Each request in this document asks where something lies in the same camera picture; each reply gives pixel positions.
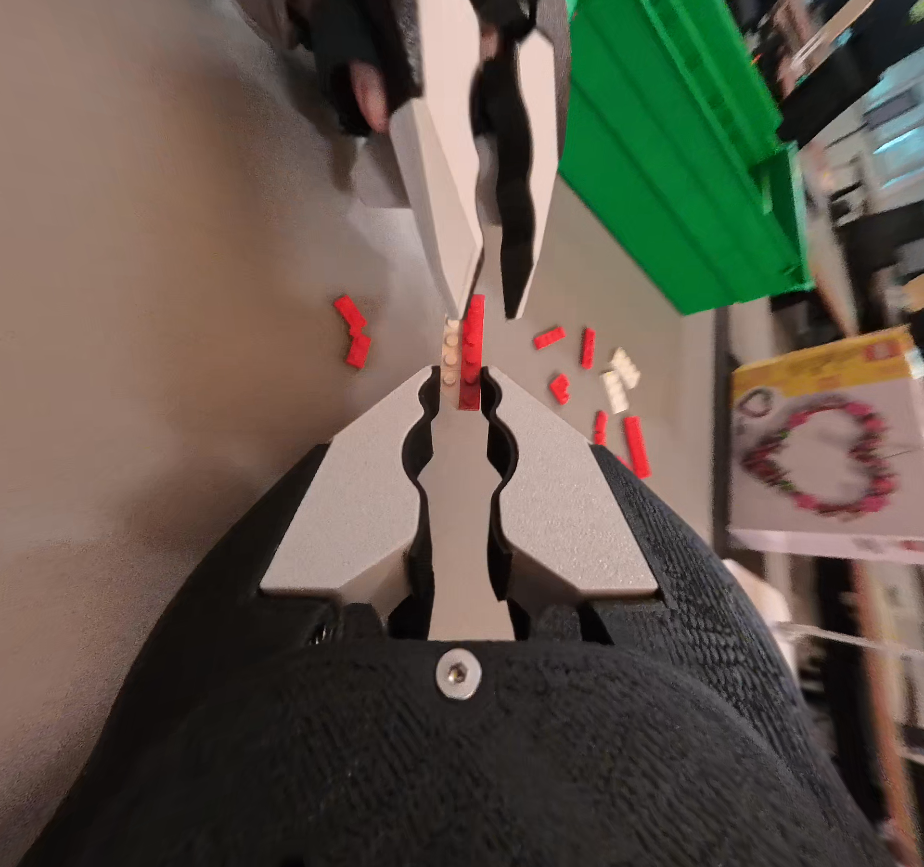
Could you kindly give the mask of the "red and white lego assembly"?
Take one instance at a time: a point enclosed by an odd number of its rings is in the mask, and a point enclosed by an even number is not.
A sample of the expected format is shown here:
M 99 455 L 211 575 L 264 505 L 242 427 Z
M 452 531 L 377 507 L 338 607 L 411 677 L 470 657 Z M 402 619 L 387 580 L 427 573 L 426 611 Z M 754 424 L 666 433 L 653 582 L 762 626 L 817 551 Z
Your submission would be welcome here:
M 457 411 L 480 410 L 484 309 L 484 295 L 476 294 L 463 318 L 445 318 L 439 361 L 441 394 Z

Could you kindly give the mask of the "green plastic bin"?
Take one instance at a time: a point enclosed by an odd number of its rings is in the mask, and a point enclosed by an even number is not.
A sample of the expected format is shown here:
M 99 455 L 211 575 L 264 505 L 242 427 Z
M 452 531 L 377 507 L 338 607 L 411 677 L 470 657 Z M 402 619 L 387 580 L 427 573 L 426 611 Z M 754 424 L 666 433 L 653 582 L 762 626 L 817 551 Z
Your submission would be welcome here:
M 798 148 L 724 0 L 565 0 L 559 172 L 683 315 L 808 291 Z

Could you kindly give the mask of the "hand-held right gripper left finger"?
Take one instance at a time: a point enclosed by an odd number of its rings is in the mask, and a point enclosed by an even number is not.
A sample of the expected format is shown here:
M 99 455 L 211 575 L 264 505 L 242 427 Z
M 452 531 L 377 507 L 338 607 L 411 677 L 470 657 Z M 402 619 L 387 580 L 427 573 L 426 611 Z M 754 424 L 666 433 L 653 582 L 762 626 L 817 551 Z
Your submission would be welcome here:
M 441 372 L 419 370 L 336 434 L 260 581 L 271 596 L 368 605 L 381 619 L 433 592 L 422 470 Z

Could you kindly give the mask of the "lego set box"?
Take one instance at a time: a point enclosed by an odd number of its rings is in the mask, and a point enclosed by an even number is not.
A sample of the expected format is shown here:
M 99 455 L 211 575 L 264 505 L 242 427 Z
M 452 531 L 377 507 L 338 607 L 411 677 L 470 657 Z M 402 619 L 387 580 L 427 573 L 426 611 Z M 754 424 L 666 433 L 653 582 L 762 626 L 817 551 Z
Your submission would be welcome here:
M 922 371 L 905 325 L 736 369 L 730 536 L 754 551 L 922 564 Z

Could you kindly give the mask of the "person's left hand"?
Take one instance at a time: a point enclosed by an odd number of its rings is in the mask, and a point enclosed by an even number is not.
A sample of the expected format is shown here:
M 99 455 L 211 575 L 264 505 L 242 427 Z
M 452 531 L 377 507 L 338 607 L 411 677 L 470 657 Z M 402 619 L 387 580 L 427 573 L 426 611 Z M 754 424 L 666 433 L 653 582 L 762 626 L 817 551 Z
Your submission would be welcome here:
M 321 90 L 343 129 L 387 134 L 389 106 L 372 23 L 360 0 L 303 0 L 310 51 Z

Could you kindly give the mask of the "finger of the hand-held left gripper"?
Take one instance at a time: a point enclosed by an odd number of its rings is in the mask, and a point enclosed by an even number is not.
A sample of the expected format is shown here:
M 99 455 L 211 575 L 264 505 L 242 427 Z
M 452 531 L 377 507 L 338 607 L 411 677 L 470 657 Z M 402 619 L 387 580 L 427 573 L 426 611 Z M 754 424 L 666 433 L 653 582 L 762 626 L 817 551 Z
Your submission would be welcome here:
M 470 117 L 479 21 L 469 0 L 418 0 L 418 19 L 422 95 L 393 113 L 389 134 L 433 282 L 462 317 L 483 245 Z
M 520 318 L 538 268 L 564 152 L 571 36 L 566 0 L 477 0 L 493 43 L 473 95 L 494 150 L 504 316 Z

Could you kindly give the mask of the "dark furniture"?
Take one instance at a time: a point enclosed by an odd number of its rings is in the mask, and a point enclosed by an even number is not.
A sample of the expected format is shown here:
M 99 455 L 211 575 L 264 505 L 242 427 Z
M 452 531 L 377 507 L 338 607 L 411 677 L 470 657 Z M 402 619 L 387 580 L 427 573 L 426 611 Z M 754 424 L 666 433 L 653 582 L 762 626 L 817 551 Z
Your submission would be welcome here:
M 922 0 L 725 0 L 757 38 L 757 67 L 807 145 L 893 66 L 922 49 Z

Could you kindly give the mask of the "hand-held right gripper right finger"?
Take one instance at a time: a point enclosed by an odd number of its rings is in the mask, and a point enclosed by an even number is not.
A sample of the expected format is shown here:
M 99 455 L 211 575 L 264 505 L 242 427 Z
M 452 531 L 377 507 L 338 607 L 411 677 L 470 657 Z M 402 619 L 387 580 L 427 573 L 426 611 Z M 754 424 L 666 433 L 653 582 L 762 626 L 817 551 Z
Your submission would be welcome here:
M 648 599 L 659 586 L 588 440 L 494 367 L 480 373 L 491 494 L 488 569 L 500 601 Z

